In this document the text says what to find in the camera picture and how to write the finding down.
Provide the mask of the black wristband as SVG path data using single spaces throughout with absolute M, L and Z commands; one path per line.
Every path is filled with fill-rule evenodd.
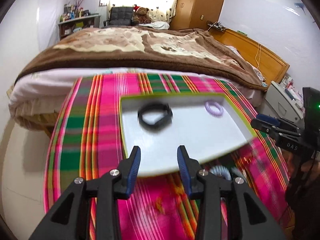
M 172 123 L 173 113 L 166 103 L 154 102 L 137 112 L 140 126 L 148 131 L 160 131 Z

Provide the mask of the grey drawer cabinet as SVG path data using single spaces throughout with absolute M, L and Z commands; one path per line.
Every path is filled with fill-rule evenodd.
M 285 89 L 274 81 L 271 82 L 264 101 L 259 106 L 259 112 L 275 118 L 284 118 L 294 123 L 304 118 L 303 112 L 285 93 Z

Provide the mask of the green white shallow tray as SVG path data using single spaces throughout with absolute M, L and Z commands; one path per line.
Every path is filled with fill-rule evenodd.
M 172 123 L 160 131 L 140 126 L 137 112 L 154 103 L 170 106 Z M 178 171 L 177 149 L 184 145 L 200 164 L 229 154 L 254 138 L 250 122 L 226 94 L 182 93 L 124 96 L 120 100 L 120 130 L 126 157 L 139 146 L 139 177 Z

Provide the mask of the pink green plaid cloth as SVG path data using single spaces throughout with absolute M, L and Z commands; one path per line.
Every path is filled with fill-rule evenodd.
M 247 120 L 256 111 L 229 81 L 169 74 L 106 74 L 78 79 L 67 95 L 48 148 L 44 209 L 48 211 L 76 177 L 96 179 L 123 158 L 119 105 L 125 95 L 223 93 Z M 289 175 L 280 149 L 264 133 L 222 158 L 237 167 L 249 186 L 284 228 L 293 212 L 285 202 Z M 199 202 L 183 192 L 180 176 L 140 179 L 129 200 L 118 203 L 123 239 L 193 239 Z

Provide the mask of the wooden headboard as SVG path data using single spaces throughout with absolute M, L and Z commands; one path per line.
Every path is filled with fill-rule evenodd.
M 220 43 L 236 48 L 245 61 L 260 70 L 268 85 L 272 81 L 281 83 L 290 67 L 270 49 L 232 29 L 221 31 L 212 28 L 209 33 Z

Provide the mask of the brown patterned blanket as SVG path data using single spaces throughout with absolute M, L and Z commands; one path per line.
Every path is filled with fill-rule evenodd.
M 206 30 L 86 28 L 45 49 L 17 76 L 62 68 L 146 68 L 219 76 L 265 91 L 253 67 Z

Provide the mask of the white bed sheet mattress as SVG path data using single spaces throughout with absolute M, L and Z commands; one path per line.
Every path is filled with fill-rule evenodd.
M 221 79 L 234 84 L 253 106 L 259 106 L 263 99 L 260 91 L 245 88 L 235 81 L 217 75 L 209 76 L 190 72 L 144 68 L 65 68 L 35 72 L 19 79 L 9 97 L 9 113 L 12 118 L 15 118 L 23 115 L 32 116 L 49 113 L 51 110 L 59 110 L 61 108 L 59 101 L 65 99 L 77 79 L 99 74 L 116 73 L 189 75 Z

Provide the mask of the wooden wardrobe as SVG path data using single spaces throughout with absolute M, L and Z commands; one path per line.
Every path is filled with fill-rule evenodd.
M 219 20 L 224 0 L 177 0 L 176 13 L 170 22 L 171 30 L 200 28 Z

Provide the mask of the white pillow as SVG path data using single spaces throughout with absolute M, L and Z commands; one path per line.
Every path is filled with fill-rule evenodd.
M 152 23 L 142 23 L 142 24 L 139 24 L 139 26 L 148 27 L 148 28 L 157 29 L 157 30 L 169 30 L 170 28 L 170 25 L 167 22 L 163 22 L 163 21 L 156 21 Z

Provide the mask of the dark grey chair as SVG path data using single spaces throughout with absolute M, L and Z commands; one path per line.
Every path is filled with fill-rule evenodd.
M 133 7 L 112 7 L 110 17 L 104 21 L 104 27 L 109 25 L 132 25 Z

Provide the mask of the brown teddy bear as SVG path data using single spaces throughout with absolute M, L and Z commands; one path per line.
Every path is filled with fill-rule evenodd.
M 149 16 L 149 9 L 145 7 L 135 6 L 132 14 L 132 24 L 149 24 L 152 23 L 152 19 Z

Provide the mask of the wooden desk shelf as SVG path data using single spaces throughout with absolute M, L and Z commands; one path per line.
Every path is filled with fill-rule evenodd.
M 99 14 L 95 14 L 60 22 L 58 24 L 60 40 L 85 28 L 99 28 L 100 18 Z

